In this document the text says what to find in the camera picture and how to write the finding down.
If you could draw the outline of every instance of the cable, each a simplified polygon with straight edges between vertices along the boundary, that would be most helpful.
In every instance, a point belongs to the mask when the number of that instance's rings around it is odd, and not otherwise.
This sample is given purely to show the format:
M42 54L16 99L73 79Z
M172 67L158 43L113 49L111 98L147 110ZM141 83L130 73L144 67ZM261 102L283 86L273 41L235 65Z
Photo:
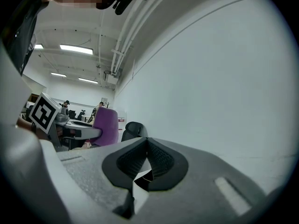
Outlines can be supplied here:
M88 43L88 42L91 42L91 41L92 41L92 33L90 32L90 34L89 34L89 40L86 41L85 43Z
M89 39L88 41L86 41L85 43L88 43L88 42L90 42L91 40ZM85 43L82 43L82 44L80 44L80 45L76 45L76 46L82 46L82 45L84 45Z
M51 64L51 66L58 72L58 70L55 68L55 66L47 59L47 61Z

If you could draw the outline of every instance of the fluorescent light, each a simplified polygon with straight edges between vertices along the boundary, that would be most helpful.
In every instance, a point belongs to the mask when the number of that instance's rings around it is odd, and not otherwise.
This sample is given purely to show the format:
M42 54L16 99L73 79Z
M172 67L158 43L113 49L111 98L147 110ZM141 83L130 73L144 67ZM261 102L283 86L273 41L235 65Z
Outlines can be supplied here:
M51 72L51 74L54 76L59 76L59 77L66 77L66 75L63 75L63 74L57 74L57 73L53 73L53 72Z
M77 46L70 46L70 45L60 45L60 48L62 50L71 50L71 51L77 51L77 52L82 52L82 53L87 53L92 55L93 54L93 49L90 48L83 48L83 47L77 47Z
M96 82L96 81L93 81L93 80L86 80L86 79L82 79L82 78L79 78L79 80L83 80L83 81L87 81L87 82L91 82L91 83L98 83L98 82Z
M36 44L34 49L43 49L43 45L42 44Z

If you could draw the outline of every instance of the pipe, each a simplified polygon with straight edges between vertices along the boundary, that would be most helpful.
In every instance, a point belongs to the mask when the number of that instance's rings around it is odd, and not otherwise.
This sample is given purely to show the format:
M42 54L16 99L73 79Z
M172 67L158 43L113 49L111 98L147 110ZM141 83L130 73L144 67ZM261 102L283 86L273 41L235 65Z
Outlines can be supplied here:
M143 16L147 13L148 9L150 8L150 6L152 6L152 5L154 4L155 1L156 1L156 0L149 0L149 1L147 2L147 4L142 8L142 10L140 11L140 13L138 14L138 16L137 16L137 18L135 19L133 25L131 26L131 29L130 29L130 31L129 31L129 34L128 34L128 36L127 36L127 38L126 38L126 40L125 40L125 42L124 42L124 44L123 44L123 46L122 46L121 53L124 53L124 52L125 52L125 50L126 50L126 48L127 48L127 45L128 45L128 43L129 43L129 41L130 41L130 38L132 37L132 34L133 34L133 32L135 31L136 27L138 26L140 20L141 20L141 19L143 18ZM116 67L115 67L115 69L114 69L114 73L116 73L116 71L117 71L118 67L120 66L120 63L121 63L122 60L123 60L123 58L121 58L121 57L120 57L120 59L118 59L117 64L116 64Z
M144 0L136 0L136 2L134 3L132 9L130 10L126 20L125 20L125 23L124 25L122 26L122 29L121 29L121 33L120 33L120 36L118 37L118 40L117 40L117 44L116 44L116 47L115 47L115 50L118 51L118 49L120 48L120 45L121 45L121 42L122 42L122 38L124 36L124 33L126 32L127 28L128 28L128 25L129 25L129 21L130 19L133 17L134 13L137 11L137 9L139 8L139 6L141 5L141 3L143 2ZM113 54L113 59L112 59L112 64L111 64L111 73L113 72L113 68L114 68L114 64L115 64L115 60L116 60L116 53Z
M130 48L133 40L135 39L136 35L138 34L139 30L141 29L141 27L144 25L144 23L146 22L146 20L149 18L149 16L152 14L152 12L157 8L157 6L160 5L160 3L162 2L163 0L158 0L153 6L152 8L146 13L146 15L142 18L141 22L139 23L138 27L134 30L134 32L130 33L129 35L131 35L132 37L127 37L125 43L124 43L124 46L123 46L123 50L122 53L126 54L128 52L128 49ZM114 73L116 74L118 69L120 68L121 66L121 63L124 59L124 56L121 57L119 59L119 61L117 62L117 65L114 69Z
M105 17L105 11L102 11L102 17L101 17L101 27L100 27L100 34L99 34L99 63L101 67L101 42L102 42L102 32L103 32L103 21ZM101 86L103 87L102 83L102 77L101 77L101 69L100 69L100 81L101 81Z

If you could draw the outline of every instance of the office chair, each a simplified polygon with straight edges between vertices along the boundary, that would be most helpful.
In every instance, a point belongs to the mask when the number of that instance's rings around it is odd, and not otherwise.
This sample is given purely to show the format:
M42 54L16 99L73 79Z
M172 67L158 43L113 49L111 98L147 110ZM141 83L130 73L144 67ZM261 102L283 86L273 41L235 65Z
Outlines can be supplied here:
M91 144L107 146L118 140L118 116L115 110L99 107L94 117L93 128L100 129L102 135L90 139Z
M29 106L29 108L26 110L26 121L28 121L30 123L32 122L32 120L29 118L29 114L30 114L32 108L33 108L33 105Z
M78 117L77 117L77 120L80 120L81 121L81 119L82 119L82 115L84 115L85 114L85 110L81 110L82 112L80 112L80 114L78 115Z
M143 124L137 122L129 122L125 127L125 131L122 134L121 141L127 141L134 138L140 137L139 134L141 129L143 128Z
M69 118L70 119L75 119L76 113L74 110L69 110Z

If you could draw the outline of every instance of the person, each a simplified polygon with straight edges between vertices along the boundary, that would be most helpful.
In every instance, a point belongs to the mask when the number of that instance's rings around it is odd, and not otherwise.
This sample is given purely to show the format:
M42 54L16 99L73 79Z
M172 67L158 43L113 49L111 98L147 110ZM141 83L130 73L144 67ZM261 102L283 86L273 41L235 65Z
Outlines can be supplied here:
M36 37L34 30L36 26L37 15L46 8L50 1L59 4L77 5L80 7L105 7L109 0L14 0L9 4L9 9L14 11L11 13L8 22L1 27L1 39L7 49L7 53L11 58L16 69L22 75L26 64L34 50ZM19 118L17 126L27 130L32 129L31 123ZM36 135L40 139L47 139L41 129L37 128Z
M104 106L104 103L101 101L100 103L99 103L99 105L96 107L96 110L98 111L98 109L100 108L100 107L105 107Z
M67 106L70 104L70 102L68 100L66 100L61 106L63 108L67 108Z

